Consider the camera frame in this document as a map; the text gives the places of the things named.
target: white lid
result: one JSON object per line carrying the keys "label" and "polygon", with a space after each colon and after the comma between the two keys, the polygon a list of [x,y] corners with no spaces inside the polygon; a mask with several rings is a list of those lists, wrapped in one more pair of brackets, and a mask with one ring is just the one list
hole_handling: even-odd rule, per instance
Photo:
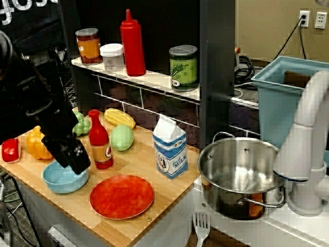
{"label": "white lid", "polygon": [[115,57],[123,54],[123,45],[121,44],[108,44],[100,48],[100,54],[103,57]]}

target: green can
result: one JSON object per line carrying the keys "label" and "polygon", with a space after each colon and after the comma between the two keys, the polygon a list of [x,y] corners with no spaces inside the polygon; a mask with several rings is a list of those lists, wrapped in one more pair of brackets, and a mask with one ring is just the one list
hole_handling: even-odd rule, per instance
{"label": "green can", "polygon": [[192,91],[199,87],[197,78],[197,48],[180,45],[169,49],[171,87],[178,91]]}

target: red ketchup bottle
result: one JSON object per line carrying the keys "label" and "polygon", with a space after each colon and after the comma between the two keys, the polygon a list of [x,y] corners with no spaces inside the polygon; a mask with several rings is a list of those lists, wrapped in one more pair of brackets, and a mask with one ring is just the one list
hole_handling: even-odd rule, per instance
{"label": "red ketchup bottle", "polygon": [[130,10],[120,26],[124,59],[129,76],[142,76],[146,73],[140,24],[133,20]]}
{"label": "red ketchup bottle", "polygon": [[92,119],[92,128],[89,132],[90,145],[98,169],[106,169],[113,165],[111,144],[106,129],[99,121],[99,111],[91,110],[88,113]]}

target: jar lid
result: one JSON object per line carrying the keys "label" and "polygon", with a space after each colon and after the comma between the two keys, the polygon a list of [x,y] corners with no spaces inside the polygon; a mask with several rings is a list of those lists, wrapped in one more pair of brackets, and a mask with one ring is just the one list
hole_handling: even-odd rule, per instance
{"label": "jar lid", "polygon": [[92,34],[98,33],[97,28],[85,28],[79,31],[76,31],[76,36],[90,36]]}
{"label": "jar lid", "polygon": [[114,57],[123,54],[123,45],[121,44],[103,45],[99,50],[101,56],[103,57]]}
{"label": "jar lid", "polygon": [[197,48],[193,45],[179,45],[169,49],[169,54],[173,56],[188,56],[196,53]]}

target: wooden countertop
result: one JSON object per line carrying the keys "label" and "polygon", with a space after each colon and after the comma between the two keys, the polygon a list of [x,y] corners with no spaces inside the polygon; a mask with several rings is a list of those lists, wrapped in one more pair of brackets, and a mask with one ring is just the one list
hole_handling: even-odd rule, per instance
{"label": "wooden countertop", "polygon": [[[101,123],[108,133],[115,127],[100,116]],[[79,137],[92,162],[89,167],[87,183],[79,190],[69,194],[56,194],[48,189],[42,179],[42,172],[53,160],[37,160],[26,148],[27,133],[18,137],[21,141],[21,159],[17,163],[5,164],[0,160],[0,168],[18,181],[27,185],[44,200],[62,211],[69,218],[95,233],[105,243],[116,247],[133,246],[144,236],[163,215],[193,187],[193,181],[199,177],[197,169],[198,149],[188,146],[189,170],[170,180],[157,171],[152,131],[136,126],[134,142],[123,152],[112,149],[114,165],[105,170],[95,167],[90,149],[89,137]],[[91,208],[89,195],[101,181],[121,174],[136,175],[147,180],[154,190],[154,201],[143,214],[126,220],[106,219]]]}

